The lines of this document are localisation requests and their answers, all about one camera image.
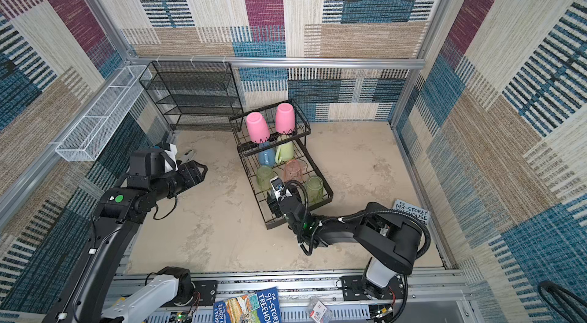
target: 91-storey treehouse book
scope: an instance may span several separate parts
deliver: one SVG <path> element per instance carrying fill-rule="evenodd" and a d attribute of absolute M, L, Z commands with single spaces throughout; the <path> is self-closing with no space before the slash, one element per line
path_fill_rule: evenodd
<path fill-rule="evenodd" d="M 277 288 L 214 303 L 214 323 L 281 323 Z"/>

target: white mesh shelf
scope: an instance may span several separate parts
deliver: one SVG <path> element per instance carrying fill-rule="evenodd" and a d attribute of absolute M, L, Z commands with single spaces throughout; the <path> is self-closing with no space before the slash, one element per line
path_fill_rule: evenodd
<path fill-rule="evenodd" d="M 55 151 L 67 161 L 95 161 L 143 91 L 138 79 L 152 77 L 144 65 L 122 69 Z"/>

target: black metal shelf rack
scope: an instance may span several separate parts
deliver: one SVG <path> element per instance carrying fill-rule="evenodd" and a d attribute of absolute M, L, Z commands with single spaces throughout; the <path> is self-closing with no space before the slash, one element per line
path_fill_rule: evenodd
<path fill-rule="evenodd" d="M 296 128 L 294 132 L 290 135 L 286 135 L 285 138 L 280 140 L 279 134 L 275 131 L 275 115 L 277 113 L 277 106 L 281 103 L 290 103 L 295 111 L 296 116 Z M 265 118 L 267 125 L 269 127 L 269 133 L 271 134 L 269 137 L 269 146 L 259 148 L 259 145 L 251 141 L 249 137 L 248 131 L 246 129 L 246 125 L 242 125 L 246 116 L 252 112 L 259 112 Z M 295 101 L 288 99 L 279 103 L 271 104 L 266 107 L 258 108 L 252 111 L 248 111 L 243 114 L 232 116 L 230 119 L 232 134 L 234 135 L 234 139 L 237 142 L 237 151 L 238 155 L 241 158 L 242 166 L 245 169 L 246 176 L 249 180 L 249 184 L 253 190 L 253 194 L 255 195 L 255 200 L 257 201 L 257 206 L 259 207 L 259 211 L 261 216 L 263 217 L 263 221 L 265 222 L 265 227 L 269 229 L 273 229 L 279 225 L 284 224 L 286 221 L 283 216 L 276 217 L 273 214 L 267 204 L 267 191 L 261 191 L 257 184 L 256 173 L 257 169 L 260 168 L 260 163 L 257 158 L 257 154 L 261 151 L 265 151 L 269 148 L 275 148 L 276 146 L 282 145 L 284 143 L 293 141 L 293 151 L 294 151 L 294 159 L 301 160 L 306 163 L 307 168 L 302 175 L 303 182 L 302 184 L 305 186 L 306 181 L 311 176 L 319 176 L 322 178 L 322 183 L 324 187 L 324 195 L 322 197 L 322 201 L 311 204 L 310 210 L 315 210 L 327 203 L 332 202 L 332 196 L 334 195 L 332 188 L 328 185 L 327 180 L 324 178 L 324 175 L 314 163 L 314 160 L 310 157 L 308 153 L 308 149 L 306 149 L 306 137 L 311 133 L 310 124 L 308 120 L 304 116 L 304 112 L 298 107 Z M 285 167 L 285 162 L 281 162 L 272 166 L 273 171 L 283 179 L 283 169 Z"/>
<path fill-rule="evenodd" d="M 148 70 L 140 83 L 172 130 L 231 130 L 228 119 L 243 112 L 229 63 L 154 61 Z"/>

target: patterned wall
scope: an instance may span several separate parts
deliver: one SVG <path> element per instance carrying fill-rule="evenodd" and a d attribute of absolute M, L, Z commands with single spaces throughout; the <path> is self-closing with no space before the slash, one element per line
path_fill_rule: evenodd
<path fill-rule="evenodd" d="M 0 194 L 120 62 L 84 0 L 0 0 Z"/>
<path fill-rule="evenodd" d="M 411 58 L 436 0 L 102 0 L 139 55 Z"/>
<path fill-rule="evenodd" d="M 487 322 L 587 299 L 587 0 L 454 0 L 398 131 Z"/>
<path fill-rule="evenodd" d="M 59 161 L 2 231 L 0 309 L 49 310 L 81 253 L 99 198 L 126 172 L 132 151 L 167 136 L 143 93 L 95 162 Z"/>
<path fill-rule="evenodd" d="M 236 68 L 245 110 L 294 99 L 312 122 L 388 121 L 407 70 Z"/>

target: beige floor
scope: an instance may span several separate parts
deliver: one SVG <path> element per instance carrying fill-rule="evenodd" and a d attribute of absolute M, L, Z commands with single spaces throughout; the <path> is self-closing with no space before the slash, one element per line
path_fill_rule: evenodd
<path fill-rule="evenodd" d="M 201 271 L 268 271 L 363 268 L 370 255 L 357 243 L 319 248 L 307 257 L 287 225 L 267 230 L 229 132 L 181 132 L 180 151 L 194 149 L 209 167 L 203 183 L 184 192 L 169 217 L 145 221 L 130 256 L 128 273 L 165 266 Z M 395 198 L 419 204 L 388 124 L 313 123 L 308 151 L 334 190 L 317 214 L 347 215 Z M 172 200 L 161 202 L 164 215 Z M 442 266 L 436 247 L 416 261 Z"/>

